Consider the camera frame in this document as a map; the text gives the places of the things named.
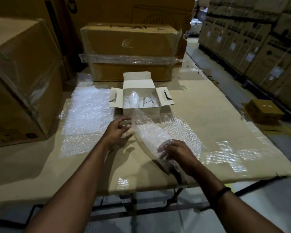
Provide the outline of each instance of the person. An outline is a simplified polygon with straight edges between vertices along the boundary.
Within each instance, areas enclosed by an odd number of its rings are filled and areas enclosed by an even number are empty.
[[[87,225],[96,198],[97,184],[105,157],[111,147],[128,131],[130,125],[120,123],[129,120],[122,117],[112,121],[100,141],[84,162],[50,201],[30,221],[24,233],[80,233]],[[192,176],[202,188],[226,232],[282,232],[269,220],[235,196],[224,191],[224,184],[193,155],[187,145],[173,140],[164,146],[169,158],[178,162],[187,175]]]

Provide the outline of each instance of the floor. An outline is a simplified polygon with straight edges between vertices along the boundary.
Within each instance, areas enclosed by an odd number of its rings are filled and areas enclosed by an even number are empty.
[[[222,69],[217,63],[198,50],[198,39],[188,39],[187,53],[196,64],[202,68],[212,70],[213,78],[219,82],[219,88],[233,103],[236,109],[242,107],[242,102],[248,102],[254,96],[244,90],[241,85],[234,81],[230,74]],[[277,145],[283,153],[291,160],[291,133],[269,132],[266,134],[270,140]],[[230,184],[233,191],[248,186],[249,182]],[[137,199],[144,199],[144,203],[138,204],[137,208],[150,208],[163,206],[163,197],[172,196],[173,191],[155,191],[137,193]],[[242,199],[271,220],[284,232],[291,232],[291,178],[276,182],[264,189],[250,193]],[[205,200],[200,188],[184,190],[179,196],[179,202],[200,202]],[[104,204],[118,202],[117,196],[109,196],[104,199]],[[9,211],[0,210],[0,218],[25,222],[31,207],[17,208]],[[149,214],[138,217],[126,217],[121,219],[93,222],[85,230],[91,232],[225,232],[218,218],[212,210],[203,213],[195,213],[193,210],[173,211],[158,214]],[[21,232],[18,230],[1,229],[0,233]]]

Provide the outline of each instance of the person's left hand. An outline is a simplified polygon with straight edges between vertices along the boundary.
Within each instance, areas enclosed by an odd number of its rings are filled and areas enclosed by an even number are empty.
[[[105,142],[106,145],[110,147],[114,145],[122,137],[122,135],[125,132],[127,132],[131,127],[130,124],[123,126],[120,125],[120,123],[124,120],[130,119],[131,119],[130,117],[121,117],[116,120],[113,120],[107,127],[107,130],[105,131],[103,136],[101,137],[101,141]]]

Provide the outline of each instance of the table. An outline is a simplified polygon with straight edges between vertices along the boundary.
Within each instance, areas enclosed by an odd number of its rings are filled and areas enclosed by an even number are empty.
[[[123,83],[107,85],[120,88]],[[243,120],[187,54],[182,68],[174,68],[172,81],[155,82],[155,86],[168,87],[175,103],[171,110],[187,122],[203,142],[205,151],[199,159],[222,182],[277,180],[291,176],[291,162],[253,123]],[[61,134],[63,122],[59,122],[58,130],[47,141],[0,148],[0,206],[42,204],[79,167],[87,153],[60,156],[65,139]],[[123,147],[107,156],[97,196],[173,188],[180,188],[180,193],[181,188],[197,186],[193,178],[186,176],[186,179],[185,185],[179,185],[175,176],[162,172],[131,136]],[[240,195],[268,183],[260,182]]]

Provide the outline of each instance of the bracelet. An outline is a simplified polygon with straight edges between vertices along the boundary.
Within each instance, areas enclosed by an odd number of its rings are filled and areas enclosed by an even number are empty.
[[[217,206],[218,201],[221,199],[221,197],[228,191],[230,191],[231,189],[229,187],[224,187],[222,190],[220,190],[218,193],[216,193],[211,200],[209,200],[210,203],[210,208],[214,208]]]

